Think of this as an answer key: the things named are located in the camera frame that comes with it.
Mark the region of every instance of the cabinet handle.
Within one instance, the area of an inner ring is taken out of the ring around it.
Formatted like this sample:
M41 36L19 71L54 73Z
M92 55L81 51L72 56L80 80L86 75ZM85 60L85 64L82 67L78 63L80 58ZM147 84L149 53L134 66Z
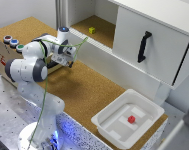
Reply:
M145 32L145 35L143 36L143 39L141 41L141 46L140 46L140 50L138 53L138 63L141 63L146 58L143 54L145 52L145 46L146 46L147 39L151 36L152 36L152 33L148 32L148 31Z

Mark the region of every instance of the cork surface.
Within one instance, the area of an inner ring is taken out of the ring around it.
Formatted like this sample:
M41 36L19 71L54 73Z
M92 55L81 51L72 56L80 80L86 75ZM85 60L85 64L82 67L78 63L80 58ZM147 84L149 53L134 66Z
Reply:
M96 41L99 41L100 43L113 48L113 40L116 27L114 24L109 23L97 16L92 16L77 24L72 25L71 27L95 39ZM89 33L90 27L94 27L96 33Z
M27 44L43 33L56 36L57 32L39 20L30 17L1 28L0 41L3 42L5 35L12 35L21 44ZM39 85L44 87L45 83L42 82ZM66 113L113 149L117 149L98 133L91 118L125 92L125 89L77 61L72 69L62 67L49 75L48 92L64 100ZM166 119L167 116L163 115L131 150L140 149Z

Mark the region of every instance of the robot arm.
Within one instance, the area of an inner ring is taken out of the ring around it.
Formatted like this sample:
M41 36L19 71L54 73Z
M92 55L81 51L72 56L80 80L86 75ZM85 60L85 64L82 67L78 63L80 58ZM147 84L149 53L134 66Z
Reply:
M24 46L22 50L24 59L13 59L6 63L5 72L12 81L18 83L20 95L38 107L43 104L45 90L36 82L42 82L47 77L47 66L44 58L53 53L51 59L63 66L71 66L69 62L75 61L76 48L63 46L69 45L68 33L68 28L61 27L58 30L57 37L42 35ZM32 150L35 148L44 149L42 143L46 139L50 139L51 135L57 130L56 115L63 112L64 107L63 100L46 93L43 114L33 138L34 145L31 145ZM28 148L29 141L27 141L23 142L22 147Z

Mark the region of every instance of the green cable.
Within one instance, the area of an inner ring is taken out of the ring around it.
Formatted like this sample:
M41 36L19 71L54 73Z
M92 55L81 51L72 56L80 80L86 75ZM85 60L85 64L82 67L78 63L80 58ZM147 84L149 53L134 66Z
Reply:
M44 58L45 58L45 64L47 65L47 61L46 61L46 57L45 57L44 48L43 48L41 42L39 42L39 44L40 44L41 49L42 49L42 51L43 51L43 55L44 55ZM39 121L40 121L40 119L41 119L41 116L42 116L42 114L43 114L44 104L45 104L45 97L46 97L46 93L47 93L47 83L48 83L48 75L47 75L47 77L46 77L46 79L45 79L45 93L44 93L44 97L43 97L43 104L42 104L41 113L40 113L40 116L39 116L39 118L38 118L38 121L37 121L37 124L36 124L36 128L34 129L33 135L32 135L32 137L31 137L31 140L30 140L28 149L30 148L31 142L32 142L32 140L33 140L33 138L34 138L34 134L35 134L36 129L37 129L37 127L38 127L38 123L39 123Z
M88 39L88 37L86 37L81 43L76 44L76 45L60 45L60 44L57 44L57 43L54 43L54 42L51 42L51 41L48 41L48 40L42 40L42 41L46 41L46 42L53 43L53 44L56 44L56 45L59 45L59 46L64 46L64 47L76 47L76 46L79 46L78 49L77 49L77 52L76 52L76 54L75 54L75 57L74 57L74 59L73 59L73 60L75 60L75 58L76 58L76 56L77 56L77 53L78 53L80 47L82 46L82 44L84 44L84 43L87 41L87 39ZM45 52L44 52L43 45L41 44L41 42L39 42L39 44L40 44L40 46L41 46L41 49L42 49L42 52L43 52L43 55L44 55L44 58L45 58L45 64L47 65L47 60L46 60L46 56L45 56ZM45 97L46 97L46 93L47 93L47 83L48 83L48 75L47 75L47 77L46 77L46 79L45 79L45 93L44 93L44 98L43 98L43 104L42 104L41 113L40 113L40 116L39 116L39 118L38 118L38 121L37 121L37 124L36 124L36 128L34 129L33 135L32 135L31 140L30 140L30 142L29 142L28 150L29 150L30 145L31 145L31 143L32 143L32 140L33 140L33 138L34 138L34 134L35 134L36 129L37 129L37 127L38 127L38 123L39 123L39 121L40 121L40 119L41 119L41 116L42 116L42 114L43 114L44 104L45 104Z

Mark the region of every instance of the cabinet door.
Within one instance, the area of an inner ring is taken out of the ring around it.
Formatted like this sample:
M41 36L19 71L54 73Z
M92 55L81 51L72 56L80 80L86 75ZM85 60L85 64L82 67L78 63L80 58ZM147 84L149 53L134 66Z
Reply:
M138 63L140 45L146 31L152 36L146 40L146 59ZM167 84L173 84L188 44L189 36L119 8L113 53Z

